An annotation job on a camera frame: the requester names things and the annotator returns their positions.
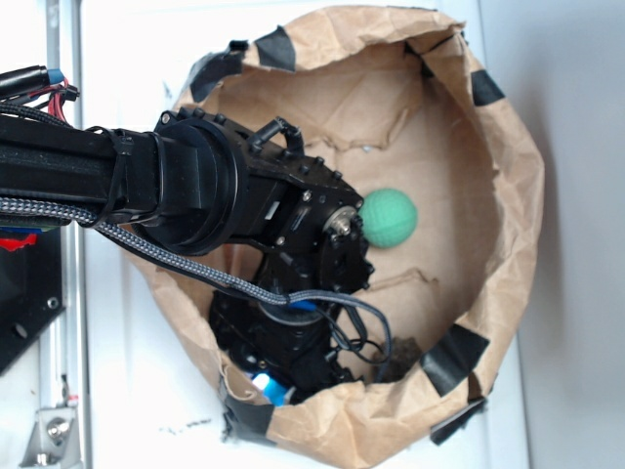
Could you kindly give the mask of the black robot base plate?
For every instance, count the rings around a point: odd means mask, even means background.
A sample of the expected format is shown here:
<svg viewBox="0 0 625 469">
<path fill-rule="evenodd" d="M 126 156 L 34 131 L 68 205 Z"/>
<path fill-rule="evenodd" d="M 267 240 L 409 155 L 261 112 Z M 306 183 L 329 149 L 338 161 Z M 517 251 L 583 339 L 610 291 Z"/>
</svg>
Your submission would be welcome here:
<svg viewBox="0 0 625 469">
<path fill-rule="evenodd" d="M 1 241 L 1 372 L 6 373 L 63 310 L 58 230 Z"/>
</svg>

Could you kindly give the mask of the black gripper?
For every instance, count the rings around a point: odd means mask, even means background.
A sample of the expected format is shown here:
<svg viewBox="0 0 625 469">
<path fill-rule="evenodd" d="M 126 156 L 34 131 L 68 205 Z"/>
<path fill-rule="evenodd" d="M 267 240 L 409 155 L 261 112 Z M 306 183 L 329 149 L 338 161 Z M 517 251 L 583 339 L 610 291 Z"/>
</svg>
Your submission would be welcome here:
<svg viewBox="0 0 625 469">
<path fill-rule="evenodd" d="M 309 309 L 265 306 L 217 292 L 209 324 L 220 349 L 241 370 L 267 375 L 284 391 L 285 404 L 355 381 L 338 363 L 329 321 Z"/>
</svg>

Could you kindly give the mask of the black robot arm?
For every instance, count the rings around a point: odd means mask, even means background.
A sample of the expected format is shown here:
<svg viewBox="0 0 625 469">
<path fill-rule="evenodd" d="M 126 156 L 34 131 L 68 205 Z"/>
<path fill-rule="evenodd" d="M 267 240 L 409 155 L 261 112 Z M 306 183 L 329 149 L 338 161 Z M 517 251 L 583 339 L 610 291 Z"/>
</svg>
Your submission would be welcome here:
<svg viewBox="0 0 625 469">
<path fill-rule="evenodd" d="M 93 228 L 132 253 L 215 287 L 219 347 L 300 403 L 353 380 L 361 351 L 341 313 L 372 265 L 361 196 L 304 151 L 282 118 L 252 131 L 216 114 L 166 112 L 151 132 L 74 129 L 27 109 L 1 112 L 1 221 Z"/>
</svg>

